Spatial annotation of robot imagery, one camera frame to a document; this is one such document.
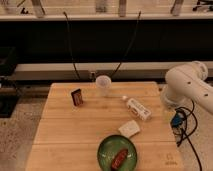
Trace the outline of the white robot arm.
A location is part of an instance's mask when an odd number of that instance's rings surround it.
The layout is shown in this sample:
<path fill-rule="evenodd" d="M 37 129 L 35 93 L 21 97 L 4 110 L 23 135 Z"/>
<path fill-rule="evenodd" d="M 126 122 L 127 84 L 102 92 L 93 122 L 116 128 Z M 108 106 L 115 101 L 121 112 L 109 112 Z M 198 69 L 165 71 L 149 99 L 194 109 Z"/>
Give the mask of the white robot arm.
<path fill-rule="evenodd" d="M 213 87 L 205 82 L 207 66 L 200 61 L 175 66 L 165 74 L 166 85 L 161 91 L 161 101 L 168 108 L 183 105 L 191 99 L 213 115 Z"/>

